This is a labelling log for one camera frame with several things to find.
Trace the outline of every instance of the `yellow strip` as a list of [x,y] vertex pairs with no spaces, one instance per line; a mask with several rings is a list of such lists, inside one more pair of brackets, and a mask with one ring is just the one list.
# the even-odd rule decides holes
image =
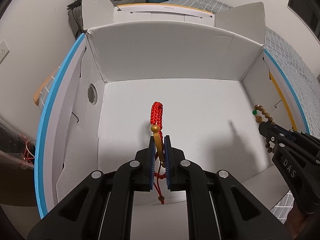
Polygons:
[[297,131],[298,129],[297,129],[296,123],[294,122],[294,119],[293,119],[293,116],[291,114],[290,108],[289,108],[289,106],[287,104],[287,101],[285,101],[284,95],[282,94],[278,84],[276,83],[276,80],[274,79],[274,77],[272,76],[272,74],[270,72],[269,72],[269,75],[270,75],[270,79],[273,82],[273,85],[275,86],[276,90],[278,91],[278,94],[279,94],[279,96],[280,96],[280,98],[281,98],[281,100],[282,100],[282,102],[284,104],[284,108],[287,111],[287,114],[289,116],[290,122],[292,124],[292,128],[293,128],[293,130]]
[[204,13],[207,13],[207,14],[213,14],[211,12],[208,12],[208,11],[205,11],[205,10],[201,10],[201,9],[198,9],[198,8],[192,8],[192,7],[188,7],[188,6],[183,6],[183,5],[177,5],[177,4],[168,4],[168,3],[132,3],[132,4],[120,4],[120,5],[117,5],[118,7],[123,7],[123,6],[135,6],[135,5],[142,5],[142,4],[147,4],[147,5],[150,5],[150,4],[153,4],[153,5],[161,5],[161,6],[170,6],[170,7],[182,7],[182,8],[188,8],[188,9],[193,9],[193,10],[198,10],[198,11],[201,11],[201,12],[204,12]]
[[153,133],[153,138],[154,138],[155,143],[156,143],[156,148],[157,148],[159,160],[161,162],[164,162],[164,155],[163,155],[163,150],[162,150],[162,142],[161,142],[161,139],[160,139],[159,132],[154,132]]

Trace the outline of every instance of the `das logo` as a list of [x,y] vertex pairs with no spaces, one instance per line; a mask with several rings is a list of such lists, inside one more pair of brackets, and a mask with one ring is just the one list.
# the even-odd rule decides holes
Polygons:
[[[288,165],[288,160],[285,159],[285,160],[284,160],[284,163],[283,163],[283,166],[286,167],[287,165]],[[296,171],[295,171],[295,170],[292,170],[292,172],[291,172],[291,165],[288,166],[287,171],[288,171],[289,173],[291,173],[291,177],[294,177],[295,174],[296,174]]]

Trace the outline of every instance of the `metal screw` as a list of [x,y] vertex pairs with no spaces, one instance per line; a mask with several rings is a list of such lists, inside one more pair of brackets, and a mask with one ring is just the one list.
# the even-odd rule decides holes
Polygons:
[[94,179],[100,178],[101,177],[101,172],[100,171],[94,171],[91,174],[91,177],[93,177]]
[[222,178],[226,178],[229,176],[229,173],[227,171],[219,171],[219,176]]
[[188,161],[188,160],[182,160],[181,162],[180,162],[180,164],[181,164],[181,166],[183,166],[183,167],[188,167],[188,166],[190,166],[190,161]]
[[138,167],[140,165],[140,162],[138,162],[138,161],[132,161],[132,162],[130,162],[130,166],[131,167]]

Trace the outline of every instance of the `cardboard box lid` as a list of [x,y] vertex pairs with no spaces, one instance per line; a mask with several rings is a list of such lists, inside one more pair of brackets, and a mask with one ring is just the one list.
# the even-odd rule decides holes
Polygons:
[[82,0],[84,30],[113,23],[114,6],[110,0]]
[[265,42],[265,13],[262,2],[245,4],[215,14],[216,27],[237,33],[259,44]]

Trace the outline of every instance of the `blue foam edge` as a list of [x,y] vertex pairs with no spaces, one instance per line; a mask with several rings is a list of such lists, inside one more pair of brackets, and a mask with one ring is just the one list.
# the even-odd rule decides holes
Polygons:
[[287,79],[287,77],[285,76],[284,72],[282,71],[282,69],[280,68],[280,66],[278,65],[278,63],[275,61],[275,59],[270,55],[270,53],[264,49],[264,52],[265,54],[268,56],[268,58],[272,61],[272,63],[276,66],[276,68],[278,69],[279,73],[281,74],[282,78],[284,79],[284,81],[286,82],[287,86],[289,87],[292,95],[293,95],[293,98],[294,100],[296,101],[296,104],[298,106],[298,109],[300,111],[300,114],[301,114],[301,117],[302,117],[302,120],[303,120],[303,123],[304,123],[304,126],[306,128],[306,133],[310,134],[310,130],[309,130],[309,126],[308,126],[308,122],[307,122],[307,119],[306,119],[306,116],[303,112],[303,109],[302,109],[302,106],[300,104],[300,101],[296,95],[296,93],[294,92],[294,89],[292,87],[292,85],[290,84],[289,80]]
[[47,135],[48,123],[53,107],[54,100],[57,96],[59,87],[61,85],[64,74],[73,58],[76,50],[79,48],[81,42],[84,40],[84,34],[82,33],[72,48],[68,52],[67,56],[63,60],[57,75],[52,82],[50,92],[48,93],[47,100],[44,104],[44,108],[41,113],[40,122],[38,126],[38,133],[36,138],[36,155],[35,155],[35,190],[36,200],[40,218],[42,219],[47,213],[47,205],[44,196],[44,185],[43,185],[43,158],[44,158],[44,144]]

